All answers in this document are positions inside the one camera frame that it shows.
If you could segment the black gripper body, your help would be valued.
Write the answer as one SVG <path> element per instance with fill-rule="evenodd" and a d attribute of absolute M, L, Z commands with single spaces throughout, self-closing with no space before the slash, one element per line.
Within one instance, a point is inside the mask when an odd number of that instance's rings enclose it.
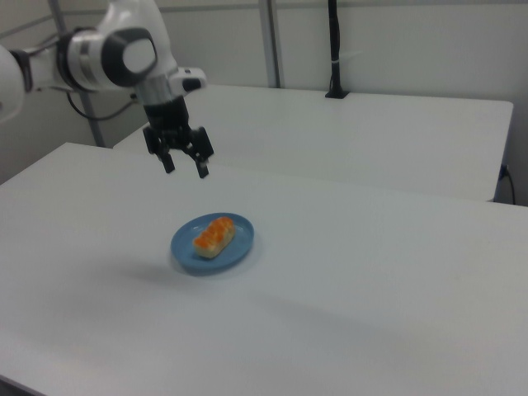
<path fill-rule="evenodd" d="M 144 106 L 149 126 L 159 139 L 189 141 L 189 113 L 183 96 L 163 104 Z"/>

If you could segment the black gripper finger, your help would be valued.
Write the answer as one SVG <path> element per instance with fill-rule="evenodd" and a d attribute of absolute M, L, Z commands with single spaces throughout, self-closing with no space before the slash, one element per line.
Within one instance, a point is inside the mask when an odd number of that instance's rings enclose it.
<path fill-rule="evenodd" d="M 148 152 L 158 158 L 167 174 L 173 172 L 175 166 L 169 153 L 170 148 L 164 140 L 162 132 L 147 126 L 143 129 L 143 134 Z"/>
<path fill-rule="evenodd" d="M 183 133 L 183 138 L 181 150 L 195 162 L 199 177 L 206 178 L 209 175 L 209 158 L 215 151 L 205 128 L 187 130 Z"/>

